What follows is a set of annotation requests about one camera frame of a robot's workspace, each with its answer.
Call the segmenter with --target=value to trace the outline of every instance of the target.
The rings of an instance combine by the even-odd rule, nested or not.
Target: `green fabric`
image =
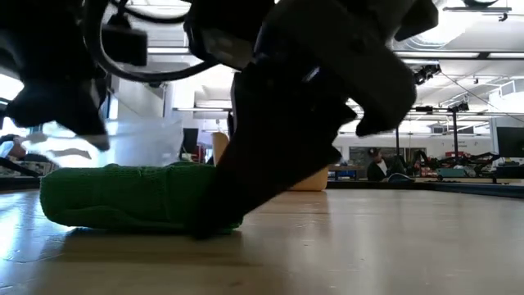
[[[184,231],[215,172],[213,166],[188,162],[63,168],[42,179],[40,202],[44,215],[61,225]]]

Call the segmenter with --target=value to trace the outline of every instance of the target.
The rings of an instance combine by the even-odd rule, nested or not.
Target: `black cable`
[[[448,75],[444,74],[444,72],[440,72],[444,77],[448,78],[451,82],[453,82],[455,85],[459,86],[461,89],[463,89],[464,91],[466,91],[467,93],[471,94],[473,97],[477,98],[478,100],[480,100],[481,102],[484,102],[485,104],[487,104],[488,106],[490,107],[493,107],[494,109],[496,109],[497,111],[500,111],[501,113],[505,114],[506,116],[510,117],[510,118],[513,118],[515,120],[518,120],[518,121],[521,121],[522,123],[524,123],[524,120],[523,119],[520,119],[516,116],[512,116],[510,115],[509,113],[505,112],[505,111],[502,111],[500,110],[498,107],[492,105],[490,102],[486,101],[484,98],[481,98],[479,97],[478,95],[476,95],[475,93],[473,93],[472,91],[470,91],[469,89],[465,88],[464,86],[462,86],[459,82],[455,81],[454,79],[451,79],[451,77],[449,77]]]
[[[111,0],[111,4],[115,7],[118,7],[119,13],[125,12],[129,14],[130,16],[134,16],[138,18],[139,20],[148,21],[154,24],[162,24],[162,25],[176,25],[181,24],[186,19],[187,13],[184,13],[181,16],[173,16],[173,17],[158,17],[158,16],[150,16],[148,14],[144,14],[138,11],[135,11],[134,9],[127,8],[125,4],[128,2],[128,0]]]
[[[187,69],[166,73],[143,73],[121,69],[118,64],[116,64],[107,56],[102,45],[102,18],[106,12],[107,5],[107,1],[86,0],[84,5],[83,24],[84,41],[88,51],[93,59],[107,72],[122,79],[128,79],[136,82],[164,82],[185,79],[192,75],[201,73],[204,70],[208,70],[218,64],[216,61],[203,61],[200,64],[190,66]]]

